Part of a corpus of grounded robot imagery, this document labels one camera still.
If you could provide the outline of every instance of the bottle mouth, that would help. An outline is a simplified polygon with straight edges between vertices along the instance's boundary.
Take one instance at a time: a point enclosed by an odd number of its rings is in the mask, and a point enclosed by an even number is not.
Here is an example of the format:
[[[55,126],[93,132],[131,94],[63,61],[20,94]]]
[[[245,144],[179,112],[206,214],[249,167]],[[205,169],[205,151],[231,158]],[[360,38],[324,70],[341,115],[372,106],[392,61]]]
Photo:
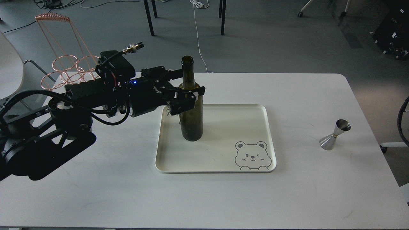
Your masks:
[[[182,57],[182,65],[193,65],[193,58],[191,56]]]

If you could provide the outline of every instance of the cable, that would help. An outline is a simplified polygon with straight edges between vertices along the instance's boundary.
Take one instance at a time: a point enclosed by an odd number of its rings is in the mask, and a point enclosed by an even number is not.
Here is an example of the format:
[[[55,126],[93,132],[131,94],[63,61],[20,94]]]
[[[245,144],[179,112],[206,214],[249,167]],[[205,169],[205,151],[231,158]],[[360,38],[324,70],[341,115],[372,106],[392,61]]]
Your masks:
[[[155,0],[155,2],[167,2],[168,0]],[[110,2],[105,2],[96,6],[92,6],[92,7],[83,7],[82,4],[85,2],[85,0],[81,1],[81,4],[79,6],[81,6],[81,8],[84,9],[91,9],[91,8],[95,8],[95,7],[100,7],[102,5],[108,4],[108,3],[114,3],[114,2],[143,2],[143,1],[137,1],[137,0],[120,0],[120,1],[110,1]]]
[[[198,9],[205,9],[205,8],[209,7],[209,0],[207,0],[207,5],[205,5],[205,4],[201,3],[201,2],[198,2],[196,0],[190,0],[190,3],[195,5],[196,8],[198,8]]]
[[[35,94],[42,94],[42,95],[46,95],[46,96],[50,96],[50,97],[55,97],[60,99],[63,102],[68,103],[69,105],[78,107],[80,109],[86,110],[90,113],[96,113],[96,114],[108,114],[110,113],[110,111],[107,110],[97,110],[97,109],[89,109],[89,108],[85,108],[82,107],[80,105],[78,105],[77,103],[75,103],[74,101],[72,101],[71,99],[68,99],[66,97],[62,97],[60,94],[56,93],[56,92],[52,92],[52,91],[47,91],[47,90],[26,90],[26,91],[22,91],[16,95],[14,95],[2,108],[2,110],[0,110],[0,119],[1,121],[3,116],[19,101],[21,101],[22,99],[31,96],[31,95],[35,95]]]
[[[123,122],[128,118],[128,116],[129,116],[129,114],[130,114],[129,100],[126,100],[126,101],[125,101],[125,104],[126,104],[126,113],[125,113],[125,116],[124,116],[122,119],[120,119],[119,121],[117,121],[117,122],[108,122],[108,121],[102,120],[101,118],[97,117],[97,116],[96,116],[95,114],[93,114],[93,113],[91,113],[91,117],[93,117],[95,120],[97,120],[97,121],[99,121],[99,122],[101,122],[101,123],[103,123],[103,124],[106,124],[106,125],[118,125],[118,124],[121,124],[121,123],[123,123]]]
[[[14,30],[18,30],[18,29],[21,29],[21,28],[24,28],[24,27],[27,27],[27,26],[29,26],[29,25],[35,23],[35,22],[36,22],[36,21],[34,21],[34,22],[30,23],[30,24],[27,24],[27,25],[25,25],[25,26],[22,26],[22,27],[19,27],[19,28],[15,28],[15,29],[12,29],[12,30],[3,32],[3,34],[8,33],[8,32],[11,32],[11,31],[14,31]]]
[[[209,72],[209,71],[207,70],[207,64],[206,64],[205,60],[203,59],[202,54],[200,53],[199,31],[198,31],[198,25],[196,24],[196,11],[195,11],[195,7],[193,7],[193,15],[194,15],[194,18],[195,18],[196,36],[197,36],[197,38],[198,38],[199,55],[200,55],[200,57],[202,58],[202,61],[203,61],[204,66],[205,66],[205,68],[206,68],[206,73],[213,73],[213,72]]]
[[[78,4],[78,3],[81,3],[82,1],[79,1],[79,2],[76,2],[76,0],[71,0],[69,3],[67,3],[67,4],[65,4],[65,5],[63,5],[63,6],[53,6],[53,7],[47,7],[47,3],[49,3],[50,2],[50,0],[40,0],[40,1],[36,1],[36,0],[33,0],[34,1],[34,3],[40,8],[40,9],[63,9],[63,8],[66,8],[66,7],[69,7],[69,6],[73,6],[73,5],[75,5],[75,4]]]
[[[403,112],[405,111],[406,106],[408,105],[408,103],[409,103],[409,97],[406,98],[405,102],[403,103],[402,107],[399,110],[399,113],[398,113],[398,131],[399,131],[399,135],[402,138],[403,142],[409,147],[409,141],[406,139],[406,137],[403,135],[403,132],[402,132],[402,116],[403,116]]]

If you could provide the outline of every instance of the tray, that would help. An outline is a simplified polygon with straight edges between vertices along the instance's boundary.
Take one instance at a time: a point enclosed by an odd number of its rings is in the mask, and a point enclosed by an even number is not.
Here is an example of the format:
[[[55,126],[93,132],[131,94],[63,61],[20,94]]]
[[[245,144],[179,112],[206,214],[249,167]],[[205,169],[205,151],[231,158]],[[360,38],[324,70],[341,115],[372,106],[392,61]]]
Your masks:
[[[203,136],[182,136],[179,116],[162,112],[156,168],[163,173],[266,173],[276,167],[267,112],[259,104],[204,104]]]

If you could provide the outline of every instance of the bear ear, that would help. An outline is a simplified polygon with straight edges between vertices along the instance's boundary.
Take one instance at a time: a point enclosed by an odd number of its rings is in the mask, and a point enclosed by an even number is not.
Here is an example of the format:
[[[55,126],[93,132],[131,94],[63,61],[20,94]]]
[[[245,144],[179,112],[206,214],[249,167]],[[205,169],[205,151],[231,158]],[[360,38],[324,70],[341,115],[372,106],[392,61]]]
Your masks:
[[[242,141],[236,143],[236,149],[239,150],[241,147],[245,146],[246,144]]]
[[[264,142],[262,142],[262,141],[257,142],[256,145],[257,145],[257,146],[260,146],[260,147],[263,148],[264,150],[267,149],[267,144],[264,143]]]

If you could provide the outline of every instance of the wine bottle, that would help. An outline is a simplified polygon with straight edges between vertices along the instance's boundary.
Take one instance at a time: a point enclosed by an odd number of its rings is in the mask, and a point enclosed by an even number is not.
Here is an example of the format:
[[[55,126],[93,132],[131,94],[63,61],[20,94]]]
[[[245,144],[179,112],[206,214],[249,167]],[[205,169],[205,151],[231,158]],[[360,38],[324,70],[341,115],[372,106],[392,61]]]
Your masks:
[[[193,58],[191,56],[182,57],[183,83],[179,86],[185,90],[199,88],[195,82],[193,72]],[[199,96],[195,102],[195,108],[182,112],[179,115],[180,127],[183,137],[188,141],[197,141],[203,134],[203,96]]]

